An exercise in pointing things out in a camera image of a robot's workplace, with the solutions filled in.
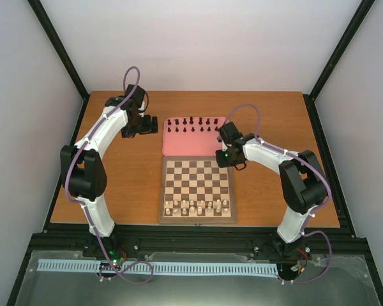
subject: chessboard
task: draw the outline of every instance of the chessboard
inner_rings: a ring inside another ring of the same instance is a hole
[[[159,223],[237,221],[231,168],[219,168],[211,156],[168,156],[162,168]]]

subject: chess square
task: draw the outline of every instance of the chess square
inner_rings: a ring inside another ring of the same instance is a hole
[[[170,193],[173,193],[174,192],[174,188],[173,187],[166,187],[165,188],[165,193],[166,194],[170,194]]]

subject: white enclosure wall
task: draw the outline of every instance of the white enclosure wall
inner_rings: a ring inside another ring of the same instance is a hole
[[[360,0],[43,0],[88,90],[309,93]]]
[[[0,306],[42,230],[81,104],[28,2],[0,1]]]
[[[357,235],[383,282],[383,1],[376,1],[317,108]]]

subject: pink tray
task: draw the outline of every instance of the pink tray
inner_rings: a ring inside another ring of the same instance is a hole
[[[216,150],[222,149],[222,143],[217,140],[219,134],[216,128],[222,126],[225,117],[201,117],[201,125],[199,124],[200,117],[192,117],[193,124],[190,124],[190,118],[172,117],[165,120],[162,150],[164,156],[215,156]]]

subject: wooden tabletop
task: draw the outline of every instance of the wooden tabletop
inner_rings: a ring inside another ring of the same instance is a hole
[[[92,92],[78,140],[99,118],[106,100],[122,92]],[[261,111],[260,136],[280,147],[314,151],[317,144],[300,92],[149,92],[147,113],[158,116],[159,128],[168,117],[224,116],[242,103],[254,103]],[[232,121],[243,133],[254,132],[256,114],[246,107]],[[158,224],[162,167],[163,133],[137,135],[133,139],[118,134],[103,157],[108,176],[105,191],[109,213],[117,224]],[[257,163],[234,171],[237,226],[277,226],[287,208],[279,176]],[[84,222],[78,204],[67,202],[61,188],[51,222]],[[310,226],[339,227],[334,205],[318,211]]]

